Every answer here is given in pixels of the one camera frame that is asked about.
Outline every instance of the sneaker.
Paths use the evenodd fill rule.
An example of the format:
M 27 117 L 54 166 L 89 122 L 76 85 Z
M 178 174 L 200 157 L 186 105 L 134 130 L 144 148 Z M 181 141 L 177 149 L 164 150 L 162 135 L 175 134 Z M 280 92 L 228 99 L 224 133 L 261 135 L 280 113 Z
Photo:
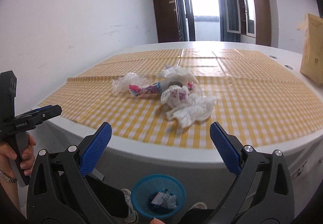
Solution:
M 132 205 L 131 197 L 130 197 L 131 191 L 128 189 L 122 189 L 121 191 L 124 194 L 126 204 L 129 208 L 128 217 L 125 218 L 124 222 L 127 224 L 136 224 L 139 221 L 139 217 L 138 217 L 138 213 L 135 210 L 133 210 L 133 205 Z
M 197 202 L 190 208 L 190 210 L 194 208 L 207 209 L 207 206 L 204 202 Z

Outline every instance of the black pants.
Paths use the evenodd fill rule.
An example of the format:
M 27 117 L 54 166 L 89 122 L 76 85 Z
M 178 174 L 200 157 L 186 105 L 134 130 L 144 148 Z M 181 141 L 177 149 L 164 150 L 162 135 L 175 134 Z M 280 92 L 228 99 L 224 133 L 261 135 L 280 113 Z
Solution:
M 106 185 L 89 175 L 86 175 L 85 179 L 103 207 L 105 207 L 105 209 L 110 213 L 111 216 L 117 218 L 126 218 L 128 216 L 129 208 L 126 204 L 124 194 L 121 190 Z M 72 193 L 65 173 L 60 176 L 60 183 L 62 191 L 65 194 L 66 205 L 81 213 L 82 210 L 77 203 L 74 194 Z
M 191 209 L 186 212 L 178 224 L 203 224 L 213 211 L 213 209 Z
M 85 178 L 101 204 L 111 216 L 117 218 L 126 218 L 128 216 L 129 208 L 121 190 L 106 185 L 88 175 L 86 175 Z

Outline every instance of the mesh basket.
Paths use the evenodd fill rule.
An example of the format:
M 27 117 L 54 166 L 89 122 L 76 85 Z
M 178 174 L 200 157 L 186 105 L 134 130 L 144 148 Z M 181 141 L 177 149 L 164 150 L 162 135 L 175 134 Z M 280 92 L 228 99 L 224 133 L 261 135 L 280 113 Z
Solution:
M 160 214 L 152 211 L 149 206 L 151 196 L 160 190 L 168 189 L 176 195 L 177 208 L 170 213 Z M 168 175 L 154 174 L 142 178 L 131 191 L 131 201 L 135 210 L 146 218 L 165 219 L 175 215 L 185 204 L 185 189 L 175 178 Z

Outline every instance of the brown cabinet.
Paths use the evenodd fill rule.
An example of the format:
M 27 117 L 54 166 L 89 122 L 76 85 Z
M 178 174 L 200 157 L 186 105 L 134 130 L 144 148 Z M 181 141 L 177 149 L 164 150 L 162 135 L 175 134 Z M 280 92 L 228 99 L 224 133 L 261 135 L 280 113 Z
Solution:
M 271 46 L 269 0 L 239 0 L 241 34 L 256 38 L 257 45 Z
M 153 0 L 158 42 L 184 41 L 179 19 L 178 0 Z

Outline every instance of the bright window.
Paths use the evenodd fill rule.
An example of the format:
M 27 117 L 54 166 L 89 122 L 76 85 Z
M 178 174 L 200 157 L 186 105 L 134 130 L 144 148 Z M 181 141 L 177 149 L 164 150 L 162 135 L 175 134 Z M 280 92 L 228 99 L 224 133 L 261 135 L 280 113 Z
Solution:
M 253 4 L 253 0 L 247 0 L 248 1 L 248 9 L 249 9 L 249 19 L 250 20 L 255 20 L 255 8 L 254 8 L 254 4 Z
M 195 16 L 220 16 L 219 0 L 192 0 Z
M 184 13 L 186 14 L 185 0 L 183 0 L 183 5 L 184 5 Z

